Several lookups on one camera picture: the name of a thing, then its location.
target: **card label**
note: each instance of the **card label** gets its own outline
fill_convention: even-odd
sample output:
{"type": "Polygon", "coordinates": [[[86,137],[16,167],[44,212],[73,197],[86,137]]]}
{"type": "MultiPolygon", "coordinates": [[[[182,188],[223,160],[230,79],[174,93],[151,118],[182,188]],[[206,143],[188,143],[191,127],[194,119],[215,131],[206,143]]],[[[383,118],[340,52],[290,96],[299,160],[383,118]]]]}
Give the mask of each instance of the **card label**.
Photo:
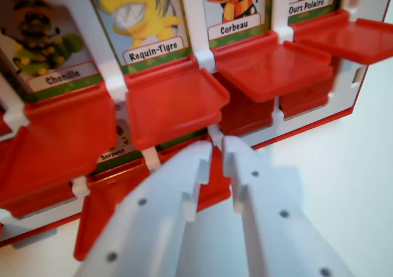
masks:
{"type": "Polygon", "coordinates": [[[304,0],[293,2],[289,5],[289,16],[319,9],[329,5],[330,0],[304,0]]]}
{"type": "Polygon", "coordinates": [[[27,80],[28,85],[34,92],[38,92],[57,85],[73,82],[97,74],[97,69],[92,62],[85,62],[74,66],[57,69],[42,76],[27,80]]]}
{"type": "Polygon", "coordinates": [[[261,15],[253,14],[230,22],[217,24],[209,28],[209,38],[217,39],[218,37],[227,36],[229,34],[238,33],[242,30],[253,28],[255,26],[261,25],[262,23],[261,15]]]}
{"type": "Polygon", "coordinates": [[[125,51],[123,53],[123,58],[126,64],[134,64],[183,48],[183,40],[180,36],[177,36],[165,41],[154,42],[150,45],[144,45],[136,49],[125,51]]]}

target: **red plastic base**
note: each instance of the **red plastic base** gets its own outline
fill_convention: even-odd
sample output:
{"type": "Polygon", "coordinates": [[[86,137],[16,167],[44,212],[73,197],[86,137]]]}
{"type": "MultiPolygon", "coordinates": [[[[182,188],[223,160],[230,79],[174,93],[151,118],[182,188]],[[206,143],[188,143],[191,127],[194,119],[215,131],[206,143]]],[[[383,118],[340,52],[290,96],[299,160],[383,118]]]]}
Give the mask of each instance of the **red plastic base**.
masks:
{"type": "Polygon", "coordinates": [[[116,144],[114,103],[103,83],[27,104],[25,114],[30,124],[1,165],[0,207],[91,173],[116,144]]]}
{"type": "Polygon", "coordinates": [[[57,228],[61,225],[64,225],[64,224],[67,224],[67,223],[72,222],[74,220],[77,220],[79,218],[80,218],[80,214],[74,214],[72,216],[66,217],[65,219],[58,220],[58,221],[53,222],[51,224],[48,224],[48,225],[39,227],[37,229],[31,230],[29,232],[26,232],[24,234],[9,238],[7,240],[3,240],[0,242],[0,248],[2,248],[3,246],[6,246],[6,245],[12,244],[12,243],[19,242],[19,241],[24,240],[26,238],[38,235],[40,233],[44,233],[44,232],[49,231],[51,229],[57,228]]]}
{"type": "Polygon", "coordinates": [[[255,102],[265,102],[332,76],[328,53],[293,42],[278,43],[269,31],[212,50],[218,72],[255,102]]]}
{"type": "Polygon", "coordinates": [[[291,25],[294,41],[360,64],[373,64],[393,56],[393,25],[358,19],[338,10],[291,25]]]}
{"type": "Polygon", "coordinates": [[[33,195],[23,197],[21,200],[4,203],[2,208],[8,210],[12,216],[19,218],[50,208],[72,198],[76,197],[72,192],[71,184],[64,182],[45,192],[34,193],[33,195]]]}
{"type": "Polygon", "coordinates": [[[184,58],[126,75],[133,144],[150,148],[221,119],[228,92],[195,59],[184,58]]]}

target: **hole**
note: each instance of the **hole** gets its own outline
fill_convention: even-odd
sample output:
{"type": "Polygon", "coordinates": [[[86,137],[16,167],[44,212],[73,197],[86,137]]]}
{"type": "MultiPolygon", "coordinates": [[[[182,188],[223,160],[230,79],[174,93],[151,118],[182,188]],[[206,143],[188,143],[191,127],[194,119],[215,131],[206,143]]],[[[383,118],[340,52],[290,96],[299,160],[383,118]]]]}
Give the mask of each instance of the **hole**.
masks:
{"type": "Polygon", "coordinates": [[[322,276],[324,277],[330,277],[333,276],[332,271],[330,271],[328,268],[322,268],[319,270],[322,276]]]}
{"type": "Polygon", "coordinates": [[[366,72],[367,67],[363,66],[360,67],[356,70],[355,76],[354,76],[354,80],[352,81],[352,83],[361,83],[364,77],[364,74],[366,72]]]}
{"type": "Polygon", "coordinates": [[[139,200],[138,200],[138,205],[139,205],[139,206],[143,206],[143,205],[146,204],[146,202],[147,202],[147,200],[146,200],[145,198],[139,199],[139,200]]]}
{"type": "Polygon", "coordinates": [[[283,209],[282,211],[280,211],[280,216],[282,216],[283,218],[287,219],[289,217],[289,213],[288,213],[288,211],[283,209]]]}
{"type": "Polygon", "coordinates": [[[117,259],[117,253],[116,252],[110,252],[106,255],[106,260],[108,263],[114,262],[117,259]]]}

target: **yellow shark character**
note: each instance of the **yellow shark character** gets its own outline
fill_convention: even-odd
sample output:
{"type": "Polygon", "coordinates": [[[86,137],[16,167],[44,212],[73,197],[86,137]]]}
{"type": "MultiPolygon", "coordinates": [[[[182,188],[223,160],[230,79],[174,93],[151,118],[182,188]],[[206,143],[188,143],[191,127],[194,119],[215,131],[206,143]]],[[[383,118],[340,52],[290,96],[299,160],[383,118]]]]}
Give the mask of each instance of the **yellow shark character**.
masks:
{"type": "Polygon", "coordinates": [[[131,36],[132,48],[151,36],[170,39],[182,23],[170,0],[99,0],[99,8],[115,16],[114,31],[131,36]]]}

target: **red plastic flap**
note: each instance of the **red plastic flap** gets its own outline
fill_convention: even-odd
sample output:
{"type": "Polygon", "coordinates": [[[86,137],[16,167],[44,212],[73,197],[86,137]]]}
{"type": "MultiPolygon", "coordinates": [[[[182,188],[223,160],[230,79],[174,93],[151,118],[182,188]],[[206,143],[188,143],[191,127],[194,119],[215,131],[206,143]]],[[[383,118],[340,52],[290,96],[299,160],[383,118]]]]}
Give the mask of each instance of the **red plastic flap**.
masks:
{"type": "Polygon", "coordinates": [[[9,147],[0,170],[0,201],[29,196],[96,168],[116,144],[115,109],[104,83],[29,104],[30,120],[9,147]]]}
{"type": "Polygon", "coordinates": [[[76,197],[72,192],[71,185],[68,182],[63,182],[45,192],[23,197],[21,200],[3,204],[1,207],[8,210],[14,217],[24,217],[28,214],[73,199],[76,199],[76,197]]]}
{"type": "Polygon", "coordinates": [[[219,122],[220,109],[229,102],[223,86],[191,59],[125,78],[131,135],[138,150],[219,122]]]}
{"type": "Polygon", "coordinates": [[[212,50],[217,70],[255,102],[264,102],[328,79],[330,55],[278,35],[263,36],[212,50]]]}
{"type": "Polygon", "coordinates": [[[116,205],[149,176],[144,160],[138,159],[88,178],[89,196],[80,215],[74,257],[83,260],[112,217],[116,205]]]}
{"type": "Polygon", "coordinates": [[[291,25],[294,41],[360,64],[373,64],[393,56],[393,25],[358,19],[338,10],[291,25]]]}

